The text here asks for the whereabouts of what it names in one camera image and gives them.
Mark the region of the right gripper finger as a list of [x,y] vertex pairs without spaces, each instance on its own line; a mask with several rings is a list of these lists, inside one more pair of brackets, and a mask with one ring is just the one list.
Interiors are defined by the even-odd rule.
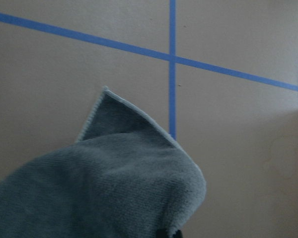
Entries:
[[156,238],[183,238],[183,233],[181,231],[182,224],[176,223],[171,225],[166,225],[163,223],[158,223],[155,231]]

